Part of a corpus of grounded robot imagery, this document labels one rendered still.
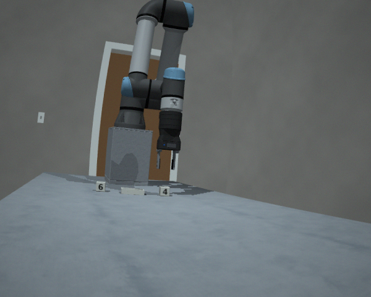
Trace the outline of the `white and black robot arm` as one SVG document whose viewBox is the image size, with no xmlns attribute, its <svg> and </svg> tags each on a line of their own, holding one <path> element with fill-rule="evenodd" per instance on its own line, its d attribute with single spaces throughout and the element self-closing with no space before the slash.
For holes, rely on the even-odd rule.
<svg viewBox="0 0 371 297">
<path fill-rule="evenodd" d="M 165 33 L 157 76 L 151 80 L 147 79 L 148 68 L 158 22 L 163 23 Z M 194 7 L 184 1 L 151 0 L 139 10 L 129 76 L 122 80 L 120 110 L 114 127 L 145 130 L 144 108 L 160 110 L 163 97 L 184 100 L 185 71 L 177 68 L 177 64 L 184 33 L 193 22 Z"/>
</svg>

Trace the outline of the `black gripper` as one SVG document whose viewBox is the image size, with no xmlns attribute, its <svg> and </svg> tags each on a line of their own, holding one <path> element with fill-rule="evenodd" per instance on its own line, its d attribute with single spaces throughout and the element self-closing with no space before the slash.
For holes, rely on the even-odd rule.
<svg viewBox="0 0 371 297">
<path fill-rule="evenodd" d="M 182 125 L 183 99 L 176 97 L 163 97 L 159 115 L 159 132 L 157 140 L 157 163 L 156 168 L 160 168 L 160 152 L 162 150 L 173 150 L 171 169 L 175 170 L 176 153 L 181 150 L 181 140 L 179 138 Z"/>
</svg>

